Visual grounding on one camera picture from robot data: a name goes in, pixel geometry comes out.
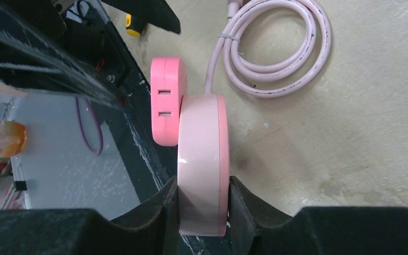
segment pink charger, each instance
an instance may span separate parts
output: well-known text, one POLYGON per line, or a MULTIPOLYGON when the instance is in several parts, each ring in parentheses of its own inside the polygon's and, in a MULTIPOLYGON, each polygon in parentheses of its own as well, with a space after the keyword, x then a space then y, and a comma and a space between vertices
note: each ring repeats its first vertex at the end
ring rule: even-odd
POLYGON ((187 93, 187 72, 180 57, 156 57, 151 64, 152 137, 162 146, 176 146, 179 114, 187 93))
POLYGON ((186 69, 180 58, 152 61, 152 136, 160 145, 178 145, 182 234, 223 236, 229 192, 226 104, 221 95, 186 95, 186 88, 186 69))

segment purple wire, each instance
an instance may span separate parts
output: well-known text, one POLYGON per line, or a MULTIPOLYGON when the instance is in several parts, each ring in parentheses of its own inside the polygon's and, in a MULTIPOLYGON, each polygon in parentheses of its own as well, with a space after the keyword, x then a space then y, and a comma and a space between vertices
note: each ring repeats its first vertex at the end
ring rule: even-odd
POLYGON ((82 125, 82 119, 80 117, 80 108, 79 108, 79 98, 76 97, 75 98, 76 101, 76 114, 77 114, 77 118, 79 121, 79 128, 80 128, 80 133, 82 135, 82 139, 85 142, 85 145, 87 145, 88 149, 96 156, 101 155, 102 151, 103 151, 103 147, 104 147, 104 138, 103 138, 103 131, 101 129, 101 125, 99 125, 98 122, 98 118, 96 117, 95 111, 93 110, 93 107, 90 103, 90 101, 88 101, 87 99, 83 98, 83 101, 85 102, 85 104, 87 105, 87 107, 90 109, 90 114, 91 117, 93 118, 93 122, 96 125, 96 129, 98 130, 98 136, 99 136, 99 148, 98 150, 93 150, 93 148, 90 146, 90 144, 88 143, 87 137, 85 136, 85 132, 83 131, 83 125, 82 125))

